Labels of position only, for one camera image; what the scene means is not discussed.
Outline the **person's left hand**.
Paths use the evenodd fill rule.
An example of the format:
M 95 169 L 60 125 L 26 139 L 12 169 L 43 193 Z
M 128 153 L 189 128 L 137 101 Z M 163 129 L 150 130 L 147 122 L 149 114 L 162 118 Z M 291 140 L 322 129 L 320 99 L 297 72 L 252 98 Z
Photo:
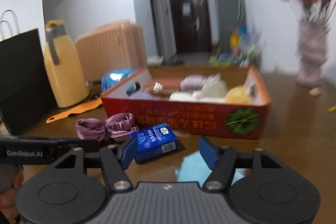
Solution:
M 1 223 L 20 223 L 15 199 L 22 186 L 24 176 L 20 165 L 1 164 L 1 213 L 6 221 Z

